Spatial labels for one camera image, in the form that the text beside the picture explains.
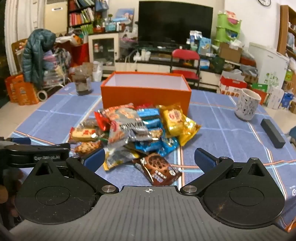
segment chair backrest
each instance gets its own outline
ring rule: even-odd
[[[180,58],[184,60],[199,60],[200,55],[192,50],[186,50],[186,49],[175,49],[172,52],[173,58]]]

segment red chair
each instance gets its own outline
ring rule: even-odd
[[[196,73],[188,70],[172,70],[173,58],[179,58],[184,60],[198,60],[198,66],[196,67]],[[176,49],[172,52],[170,60],[170,73],[182,74],[187,81],[193,81],[197,83],[197,89],[200,87],[200,56],[197,52],[185,49]]]

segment black rectangular block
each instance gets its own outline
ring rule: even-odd
[[[269,119],[263,119],[261,122],[261,126],[270,138],[272,144],[275,148],[283,148],[285,145],[285,140],[279,133],[279,131],[276,129],[274,124]]]

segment chair seat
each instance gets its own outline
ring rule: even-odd
[[[185,79],[199,80],[200,77],[196,73],[187,70],[173,70],[174,74],[182,74]]]

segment cart wheel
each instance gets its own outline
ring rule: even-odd
[[[40,101],[45,101],[45,100],[47,100],[47,98],[48,98],[48,95],[47,95],[47,93],[46,93],[45,90],[41,90],[41,91],[39,91],[39,92],[37,93],[37,96],[38,96],[38,99],[39,99]]]

